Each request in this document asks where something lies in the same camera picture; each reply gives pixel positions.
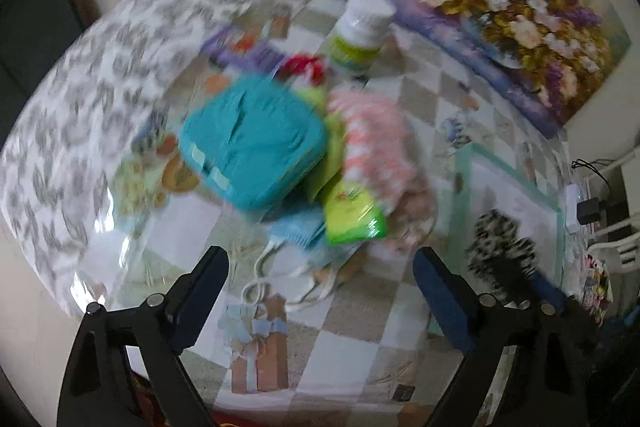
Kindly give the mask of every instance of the orange item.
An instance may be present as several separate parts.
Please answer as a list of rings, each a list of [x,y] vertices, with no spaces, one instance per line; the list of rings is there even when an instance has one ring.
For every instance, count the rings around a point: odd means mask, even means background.
[[[162,173],[162,187],[169,192],[188,192],[196,188],[198,183],[200,179],[178,154],[167,163]]]
[[[241,57],[255,47],[255,36],[245,33],[238,42],[231,44],[229,49]]]
[[[212,74],[204,84],[204,90],[208,94],[218,94],[226,89],[231,81],[224,74]]]

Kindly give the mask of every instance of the white plastic chair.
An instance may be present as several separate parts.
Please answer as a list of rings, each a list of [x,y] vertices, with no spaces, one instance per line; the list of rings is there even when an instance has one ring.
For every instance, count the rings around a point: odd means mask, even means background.
[[[595,243],[587,252],[604,261],[610,273],[629,273],[640,269],[640,232],[611,243]]]

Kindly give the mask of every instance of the patterned cloth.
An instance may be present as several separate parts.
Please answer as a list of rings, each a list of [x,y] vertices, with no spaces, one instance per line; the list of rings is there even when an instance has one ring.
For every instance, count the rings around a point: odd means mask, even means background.
[[[478,218],[474,241],[466,250],[470,272],[491,283],[500,300],[506,295],[492,275],[492,260],[497,257],[516,260],[527,277],[538,265],[536,244],[529,237],[518,239],[517,233],[516,220],[493,209]]]
[[[123,0],[31,97],[0,157],[0,207],[60,306],[105,203],[107,179],[205,38],[251,0]]]

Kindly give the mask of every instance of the round table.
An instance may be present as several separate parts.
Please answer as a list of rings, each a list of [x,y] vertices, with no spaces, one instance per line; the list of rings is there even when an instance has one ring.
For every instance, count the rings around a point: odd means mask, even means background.
[[[114,218],[114,177],[129,165],[136,134],[167,100],[182,100],[172,91],[180,91],[181,71],[204,39],[251,1],[123,0],[100,19],[45,77],[8,138],[0,158],[2,211],[33,269],[72,315],[93,300],[137,305],[165,292],[208,245],[225,248],[229,284],[196,346],[182,356],[208,404],[267,425],[402,425],[411,418],[401,400],[416,404],[412,414],[428,414],[462,359],[446,339],[428,333],[430,312],[413,279],[412,253],[374,245],[362,270],[329,298],[283,314],[277,295],[262,310],[241,301],[239,289],[267,239],[259,225],[223,212],[219,201],[172,194],[135,234]],[[313,0],[293,20],[282,50],[316,52],[342,10],[343,0]],[[470,139],[514,168],[517,145],[529,143],[539,189],[557,195],[570,178],[566,142],[545,140],[483,80],[421,36],[396,28],[396,39],[412,67],[372,73],[367,89],[394,98],[414,129],[416,157],[440,206],[430,246],[446,249],[453,190],[451,144],[440,128],[459,114],[465,96],[477,106]],[[206,219],[192,219],[194,211],[185,208],[193,205]],[[167,235],[167,223],[182,235]],[[178,236],[190,254],[172,257],[166,252],[175,253]],[[277,272],[287,256],[285,248],[269,268]],[[262,359],[269,378],[253,381],[247,360],[225,345],[239,327],[229,309],[249,322],[266,320],[271,330],[261,341],[285,346],[284,354]],[[139,353],[130,357],[143,373]],[[503,357],[487,411],[495,410],[508,367]]]

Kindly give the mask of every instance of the pill bottle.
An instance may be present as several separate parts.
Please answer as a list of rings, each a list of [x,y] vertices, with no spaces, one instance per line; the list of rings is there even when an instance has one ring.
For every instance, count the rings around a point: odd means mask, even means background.
[[[348,0],[330,35],[332,62],[354,73],[367,71],[389,35],[395,15],[396,7],[388,0]]]

